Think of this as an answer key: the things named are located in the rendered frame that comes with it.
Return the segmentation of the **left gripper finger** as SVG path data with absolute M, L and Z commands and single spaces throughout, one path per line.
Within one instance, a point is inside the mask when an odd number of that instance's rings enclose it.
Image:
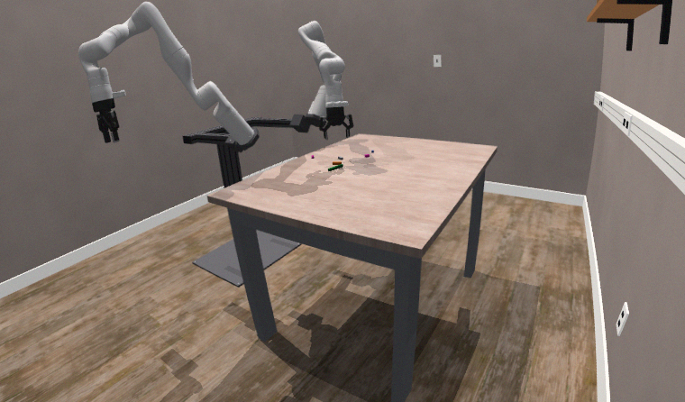
M 349 120 L 350 125 L 347 125 L 341 118 L 338 118 L 338 120 L 347 128 L 346 129 L 346 138 L 349 138 L 350 129 L 353 127 L 352 115 L 347 114 L 345 117 Z
M 334 122 L 334 118 L 330 121 L 330 123 L 327 123 L 327 124 L 326 124 L 325 128 L 323 128 L 323 122 L 324 122 L 325 119 L 326 119 L 326 117 L 322 117 L 322 116 L 320 117 L 320 121 L 319 121 L 319 122 L 320 122 L 320 129 L 319 129 L 319 130 L 324 132 L 324 138 L 325 138 L 326 140 L 328 140 L 328 137 L 327 137 L 327 130 L 328 130 L 328 128 L 332 125 L 332 123 Z

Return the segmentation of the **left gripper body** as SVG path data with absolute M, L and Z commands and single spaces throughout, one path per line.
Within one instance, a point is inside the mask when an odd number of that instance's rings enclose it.
M 326 108 L 326 120 L 328 123 L 334 118 L 332 126 L 341 125 L 342 123 L 338 120 L 341 118 L 343 121 L 345 119 L 343 107 L 329 107 Z

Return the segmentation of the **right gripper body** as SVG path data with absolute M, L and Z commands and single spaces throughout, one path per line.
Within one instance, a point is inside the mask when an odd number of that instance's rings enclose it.
M 110 123 L 107 112 L 111 112 L 111 109 L 115 108 L 114 99 L 106 99 L 92 103 L 94 112 L 99 112 L 100 117 L 104 116 L 106 121 Z

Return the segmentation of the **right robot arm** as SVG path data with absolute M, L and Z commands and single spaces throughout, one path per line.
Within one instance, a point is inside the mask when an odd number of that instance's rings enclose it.
M 79 47 L 78 56 L 87 74 L 92 103 L 126 96 L 124 90 L 112 92 L 107 69 L 100 68 L 97 61 L 108 56 L 113 49 L 132 36 L 148 31 L 151 27 L 158 35 L 163 59 L 181 80 L 197 105 L 202 110 L 207 110 L 218 102 L 213 113 L 214 118 L 240 145 L 249 142 L 254 131 L 213 82 L 209 81 L 196 90 L 189 55 L 167 26 L 159 10 L 150 2 L 143 2 L 125 23 L 109 28 L 99 37 Z

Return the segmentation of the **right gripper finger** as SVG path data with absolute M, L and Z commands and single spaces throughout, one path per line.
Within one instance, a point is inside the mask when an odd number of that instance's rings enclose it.
M 102 116 L 100 117 L 100 115 L 97 114 L 96 117 L 97 117 L 97 121 L 98 121 L 99 131 L 101 131 L 103 133 L 105 143 L 110 142 L 111 139 L 110 139 L 110 134 L 108 132 L 109 128 L 103 125 Z
M 103 122 L 105 122 L 106 127 L 108 127 L 112 134 L 113 142 L 119 142 L 118 128 L 119 123 L 115 111 L 107 112 L 110 123 L 108 123 L 104 116 L 102 116 Z

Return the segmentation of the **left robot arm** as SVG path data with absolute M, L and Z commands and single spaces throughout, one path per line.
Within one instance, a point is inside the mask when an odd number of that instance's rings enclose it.
M 298 34 L 304 44 L 313 52 L 313 58 L 324 82 L 324 85 L 320 86 L 308 113 L 326 116 L 326 107 L 348 106 L 348 102 L 343 101 L 342 94 L 341 79 L 345 68 L 344 62 L 326 45 L 320 24 L 312 21 L 300 27 Z

